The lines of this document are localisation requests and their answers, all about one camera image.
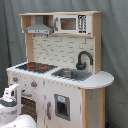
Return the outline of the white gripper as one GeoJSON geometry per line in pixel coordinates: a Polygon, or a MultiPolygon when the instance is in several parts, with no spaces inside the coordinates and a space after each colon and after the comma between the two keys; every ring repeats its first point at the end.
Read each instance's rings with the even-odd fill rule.
{"type": "Polygon", "coordinates": [[[21,87],[19,84],[13,84],[5,89],[4,99],[14,100],[15,102],[21,101],[21,87]]]}

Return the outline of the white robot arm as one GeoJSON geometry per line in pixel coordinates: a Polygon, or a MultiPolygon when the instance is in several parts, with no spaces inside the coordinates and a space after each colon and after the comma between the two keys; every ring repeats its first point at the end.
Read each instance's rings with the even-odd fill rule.
{"type": "Polygon", "coordinates": [[[37,128],[30,115],[21,114],[21,88],[13,84],[0,98],[0,128],[37,128]]]}

